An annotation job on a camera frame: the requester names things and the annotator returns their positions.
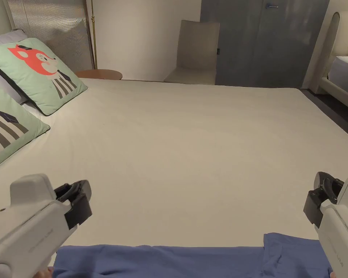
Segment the person's left hand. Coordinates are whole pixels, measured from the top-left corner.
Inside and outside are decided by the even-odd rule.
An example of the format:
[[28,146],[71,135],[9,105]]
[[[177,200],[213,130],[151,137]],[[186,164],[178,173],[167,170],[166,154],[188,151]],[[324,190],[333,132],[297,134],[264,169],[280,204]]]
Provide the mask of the person's left hand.
[[54,267],[49,266],[46,269],[39,270],[33,278],[53,278]]

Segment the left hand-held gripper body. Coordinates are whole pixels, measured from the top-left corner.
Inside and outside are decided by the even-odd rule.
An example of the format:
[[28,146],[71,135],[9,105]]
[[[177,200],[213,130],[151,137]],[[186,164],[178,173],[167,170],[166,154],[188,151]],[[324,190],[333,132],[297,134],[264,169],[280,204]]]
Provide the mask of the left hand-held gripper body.
[[10,205],[0,210],[0,278],[31,278],[91,215],[79,196],[60,202],[45,174],[23,176],[10,185]]

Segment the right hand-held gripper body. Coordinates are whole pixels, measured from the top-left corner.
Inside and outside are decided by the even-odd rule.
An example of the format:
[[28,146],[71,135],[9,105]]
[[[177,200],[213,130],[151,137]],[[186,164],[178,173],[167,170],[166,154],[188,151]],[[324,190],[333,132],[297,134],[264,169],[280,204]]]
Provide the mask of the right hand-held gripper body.
[[314,225],[320,244],[337,278],[348,278],[348,179],[337,201],[320,188],[307,194],[304,214]]

